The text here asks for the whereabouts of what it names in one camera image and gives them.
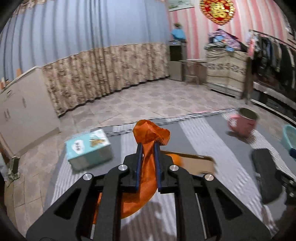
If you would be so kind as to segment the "teal tissue box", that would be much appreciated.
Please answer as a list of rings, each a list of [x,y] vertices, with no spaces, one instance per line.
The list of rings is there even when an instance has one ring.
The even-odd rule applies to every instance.
[[[67,140],[65,146],[74,171],[87,170],[112,159],[111,143],[101,128]]]

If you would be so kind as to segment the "framed wall picture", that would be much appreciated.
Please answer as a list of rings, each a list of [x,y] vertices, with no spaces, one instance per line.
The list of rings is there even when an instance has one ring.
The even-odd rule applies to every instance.
[[[193,8],[192,0],[168,0],[169,11],[178,11],[181,9]]]

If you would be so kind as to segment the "white low cabinet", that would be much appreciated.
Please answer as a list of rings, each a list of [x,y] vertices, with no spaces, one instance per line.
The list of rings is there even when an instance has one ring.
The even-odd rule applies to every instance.
[[[1,90],[1,141],[21,156],[60,132],[42,70],[33,67]]]

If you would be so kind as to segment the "black rectangular case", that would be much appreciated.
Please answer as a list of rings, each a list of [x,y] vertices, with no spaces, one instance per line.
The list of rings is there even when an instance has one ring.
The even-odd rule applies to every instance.
[[[282,193],[282,185],[276,179],[276,165],[269,149],[253,149],[251,159],[259,185],[263,204],[275,201]]]

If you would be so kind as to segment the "orange plastic wrapper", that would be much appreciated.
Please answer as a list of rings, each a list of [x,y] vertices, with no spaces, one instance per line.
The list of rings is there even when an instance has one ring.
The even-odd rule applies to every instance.
[[[154,164],[154,144],[165,146],[170,140],[170,131],[160,128],[150,120],[139,120],[133,128],[136,142],[143,146],[144,157],[140,172],[139,190],[124,193],[121,199],[121,218],[131,216],[140,210],[157,190],[156,168]]]

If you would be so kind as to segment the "pink enamel mug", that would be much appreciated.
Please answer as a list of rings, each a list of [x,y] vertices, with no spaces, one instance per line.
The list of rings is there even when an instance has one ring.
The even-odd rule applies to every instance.
[[[228,127],[237,135],[247,138],[255,129],[258,119],[259,116],[255,111],[248,108],[240,108],[237,114],[229,117]]]

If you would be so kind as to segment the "small white stool table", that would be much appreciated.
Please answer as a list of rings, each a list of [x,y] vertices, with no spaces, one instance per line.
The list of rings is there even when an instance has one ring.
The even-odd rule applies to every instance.
[[[196,85],[207,82],[207,60],[187,59],[182,60],[182,81]]]

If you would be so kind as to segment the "blue pot with plant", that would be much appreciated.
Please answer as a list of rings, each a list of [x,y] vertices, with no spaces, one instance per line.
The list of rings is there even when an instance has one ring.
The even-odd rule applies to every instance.
[[[171,31],[171,36],[175,41],[186,42],[185,32],[180,23],[174,23],[174,29]]]

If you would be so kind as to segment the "grey water dispenser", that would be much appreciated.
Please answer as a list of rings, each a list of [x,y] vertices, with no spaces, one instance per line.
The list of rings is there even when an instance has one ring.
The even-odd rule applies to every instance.
[[[185,78],[185,61],[187,60],[187,44],[181,40],[170,41],[169,51],[170,78],[175,81],[183,81]]]

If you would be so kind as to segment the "striped grey table cloth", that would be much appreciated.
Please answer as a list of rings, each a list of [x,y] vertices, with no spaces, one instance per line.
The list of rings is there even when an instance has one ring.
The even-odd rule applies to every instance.
[[[70,139],[27,240],[295,240],[295,161],[231,112]]]

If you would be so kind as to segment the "red gold wall ornament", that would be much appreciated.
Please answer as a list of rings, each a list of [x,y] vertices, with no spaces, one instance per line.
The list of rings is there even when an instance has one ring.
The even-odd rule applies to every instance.
[[[201,12],[217,25],[225,25],[234,17],[235,6],[231,0],[202,0]]]

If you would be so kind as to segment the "blue and floral curtain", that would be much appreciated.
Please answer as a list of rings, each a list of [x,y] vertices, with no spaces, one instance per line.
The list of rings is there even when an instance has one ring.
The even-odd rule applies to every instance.
[[[1,77],[37,66],[58,115],[169,75],[164,1],[23,1],[1,30]]]

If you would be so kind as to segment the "clothes rack with garments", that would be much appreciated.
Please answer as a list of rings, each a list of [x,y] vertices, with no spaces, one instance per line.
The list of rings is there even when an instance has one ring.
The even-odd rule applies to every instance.
[[[250,103],[254,82],[270,88],[284,100],[295,102],[295,48],[256,30],[249,30],[245,87],[242,98]]]

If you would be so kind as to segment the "light blue plastic basket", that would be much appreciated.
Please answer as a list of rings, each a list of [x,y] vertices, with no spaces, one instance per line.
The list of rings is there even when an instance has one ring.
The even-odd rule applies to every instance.
[[[288,151],[288,154],[295,160],[295,138],[296,128],[286,125],[282,130],[281,144]]]

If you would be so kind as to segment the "cloth covered cabinet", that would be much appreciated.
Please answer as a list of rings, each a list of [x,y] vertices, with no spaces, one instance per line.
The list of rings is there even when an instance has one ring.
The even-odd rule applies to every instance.
[[[210,90],[241,99],[245,85],[247,54],[222,48],[206,50],[207,77]]]

